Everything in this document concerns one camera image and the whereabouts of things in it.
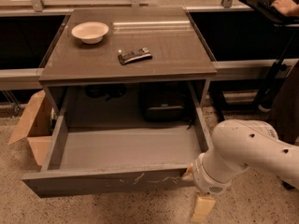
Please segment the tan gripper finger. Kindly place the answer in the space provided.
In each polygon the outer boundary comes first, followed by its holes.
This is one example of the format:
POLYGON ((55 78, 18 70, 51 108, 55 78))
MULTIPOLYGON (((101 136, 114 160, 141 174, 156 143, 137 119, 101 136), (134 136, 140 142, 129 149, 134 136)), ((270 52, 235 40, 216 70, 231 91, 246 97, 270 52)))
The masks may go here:
POLYGON ((193 181, 193 173, 192 173, 192 165, 190 164, 185 173, 182 175, 181 179, 183 181, 189 181, 189 182, 192 182, 193 181))
POLYGON ((214 207, 216 200, 210 195, 197 193, 195 195, 193 209, 191 212, 190 222, 200 223, 206 219, 214 207))

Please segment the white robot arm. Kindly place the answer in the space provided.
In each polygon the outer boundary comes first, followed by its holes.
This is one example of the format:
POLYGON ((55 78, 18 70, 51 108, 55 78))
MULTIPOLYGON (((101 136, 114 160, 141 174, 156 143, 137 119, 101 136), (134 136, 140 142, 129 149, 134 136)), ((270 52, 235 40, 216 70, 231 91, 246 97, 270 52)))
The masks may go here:
POLYGON ((299 188, 299 146, 278 139, 275 129, 258 120, 228 119, 211 135, 212 146, 189 165, 184 175, 199 189, 191 222, 198 224, 215 204, 214 196, 249 168, 270 172, 299 188))

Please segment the person's hand on laptop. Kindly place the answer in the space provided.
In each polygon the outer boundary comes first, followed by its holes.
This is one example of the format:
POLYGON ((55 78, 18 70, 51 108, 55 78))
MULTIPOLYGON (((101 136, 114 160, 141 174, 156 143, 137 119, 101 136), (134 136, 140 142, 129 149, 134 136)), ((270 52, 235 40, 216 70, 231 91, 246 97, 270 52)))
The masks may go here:
POLYGON ((283 16, 299 16, 299 4, 296 4, 293 0, 275 0, 271 4, 271 6, 274 7, 283 16))

